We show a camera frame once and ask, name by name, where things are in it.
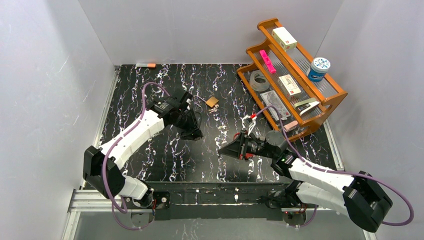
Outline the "silver brass-lock keys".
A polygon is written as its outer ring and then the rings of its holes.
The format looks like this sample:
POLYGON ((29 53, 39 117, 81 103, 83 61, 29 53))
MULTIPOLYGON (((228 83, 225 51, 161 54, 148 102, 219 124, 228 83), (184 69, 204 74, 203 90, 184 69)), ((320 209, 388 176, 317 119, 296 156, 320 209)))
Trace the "silver brass-lock keys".
POLYGON ((218 111, 219 105, 215 104, 210 110, 209 113, 215 113, 218 111))

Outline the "brass padlock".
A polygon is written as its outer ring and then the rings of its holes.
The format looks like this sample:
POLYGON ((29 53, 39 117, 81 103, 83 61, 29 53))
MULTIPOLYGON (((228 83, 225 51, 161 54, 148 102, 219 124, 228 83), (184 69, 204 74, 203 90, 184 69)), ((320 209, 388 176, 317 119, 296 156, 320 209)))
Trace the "brass padlock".
POLYGON ((199 95, 195 95, 198 99, 203 101, 207 106, 210 108, 218 108, 219 107, 219 100, 215 98, 214 96, 211 96, 209 99, 204 99, 199 95))

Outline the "black cable padlock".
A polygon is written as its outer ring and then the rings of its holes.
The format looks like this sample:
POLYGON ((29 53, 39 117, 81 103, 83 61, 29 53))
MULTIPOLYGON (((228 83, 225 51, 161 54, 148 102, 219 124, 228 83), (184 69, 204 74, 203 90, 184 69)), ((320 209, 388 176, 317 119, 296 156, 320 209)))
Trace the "black cable padlock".
POLYGON ((201 130, 201 124, 202 124, 202 114, 200 112, 194 112, 194 117, 195 117, 195 132, 201 134, 202 130, 201 130))

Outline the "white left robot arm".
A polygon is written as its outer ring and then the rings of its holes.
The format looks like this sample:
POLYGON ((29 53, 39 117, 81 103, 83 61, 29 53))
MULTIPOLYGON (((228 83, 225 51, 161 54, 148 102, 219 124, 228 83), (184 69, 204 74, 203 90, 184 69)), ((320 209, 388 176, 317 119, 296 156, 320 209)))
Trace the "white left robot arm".
POLYGON ((203 133, 192 109, 192 98, 184 93, 154 100, 143 116, 122 133, 100 147, 89 146, 83 157, 83 179, 107 199, 122 196, 149 208, 154 201, 153 188, 143 180, 124 175, 121 169, 148 139, 167 126, 175 127, 182 140, 200 140, 203 133))

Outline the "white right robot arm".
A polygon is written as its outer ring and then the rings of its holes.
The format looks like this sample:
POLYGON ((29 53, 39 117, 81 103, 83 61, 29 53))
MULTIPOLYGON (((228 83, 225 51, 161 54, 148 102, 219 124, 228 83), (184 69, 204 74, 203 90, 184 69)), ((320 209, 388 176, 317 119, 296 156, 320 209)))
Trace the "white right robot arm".
POLYGON ((246 159, 248 154, 270 158, 272 169, 292 183, 284 190, 289 203, 319 205, 350 218, 361 229, 375 233, 393 206, 393 201, 372 181, 371 175, 336 174, 298 156, 280 131, 271 130, 265 137, 255 137, 243 130, 218 150, 220 155, 246 159))

